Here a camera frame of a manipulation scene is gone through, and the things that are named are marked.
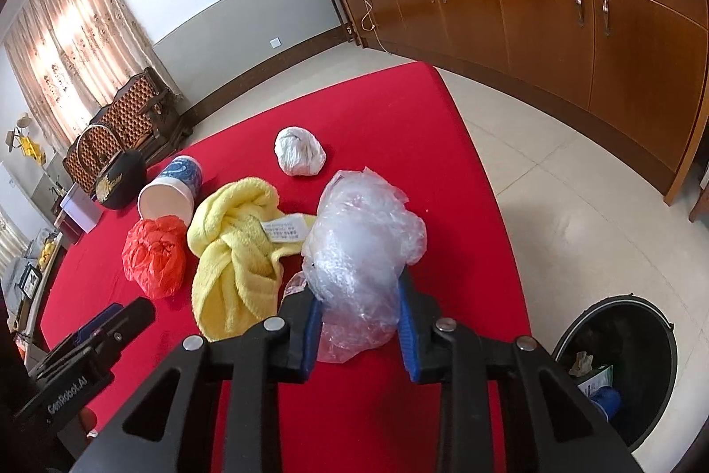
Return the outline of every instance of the red plastic bag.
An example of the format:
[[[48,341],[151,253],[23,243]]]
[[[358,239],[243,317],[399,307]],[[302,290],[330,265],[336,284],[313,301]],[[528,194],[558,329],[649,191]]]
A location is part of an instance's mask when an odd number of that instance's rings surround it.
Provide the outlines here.
[[[141,219],[123,247],[123,272],[150,299],[174,295],[187,264],[187,226],[174,215]]]

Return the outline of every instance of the black bucket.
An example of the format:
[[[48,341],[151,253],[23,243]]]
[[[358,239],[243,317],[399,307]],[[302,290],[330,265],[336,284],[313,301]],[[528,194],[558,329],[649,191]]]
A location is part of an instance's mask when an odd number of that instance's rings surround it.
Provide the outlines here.
[[[613,388],[623,406],[611,425],[631,451],[650,435],[669,402],[677,374],[673,329],[649,301],[610,297],[586,309],[552,353],[565,371],[580,351],[593,355],[594,367],[613,365]]]

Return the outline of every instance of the silver bolt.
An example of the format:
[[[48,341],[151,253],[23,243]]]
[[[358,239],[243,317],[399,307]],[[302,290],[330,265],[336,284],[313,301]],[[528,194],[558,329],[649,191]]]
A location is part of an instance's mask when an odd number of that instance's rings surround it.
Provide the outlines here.
[[[268,317],[264,321],[264,329],[267,331],[280,331],[286,326],[286,322],[281,317]]]
[[[190,335],[189,337],[184,338],[184,341],[182,342],[182,348],[185,351],[196,351],[203,344],[204,339],[202,339],[202,337],[200,337],[199,335]]]
[[[534,351],[537,348],[536,339],[534,337],[527,337],[527,335],[517,337],[516,343],[522,351]]]
[[[441,317],[441,319],[436,321],[437,330],[443,331],[444,333],[455,331],[457,326],[458,324],[455,322],[455,319],[451,319],[451,317]]]

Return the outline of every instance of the curtain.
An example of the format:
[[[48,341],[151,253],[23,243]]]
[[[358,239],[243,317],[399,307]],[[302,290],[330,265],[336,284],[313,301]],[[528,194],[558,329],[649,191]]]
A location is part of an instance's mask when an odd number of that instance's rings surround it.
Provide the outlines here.
[[[30,242],[20,230],[6,218],[0,209],[0,275],[16,257],[21,257]]]
[[[62,154],[145,67],[177,93],[123,0],[27,0],[5,47],[31,113]]]

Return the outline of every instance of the white plastic bag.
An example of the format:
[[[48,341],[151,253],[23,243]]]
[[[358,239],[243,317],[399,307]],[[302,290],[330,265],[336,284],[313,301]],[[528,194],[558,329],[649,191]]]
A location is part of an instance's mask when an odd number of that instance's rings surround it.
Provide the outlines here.
[[[286,127],[276,136],[278,165],[286,175],[317,175],[325,164],[325,151],[315,136],[301,127]]]
[[[391,339],[398,277],[426,250],[426,226],[379,175],[340,171],[320,197],[303,244],[303,275],[323,302],[318,361],[344,363]]]

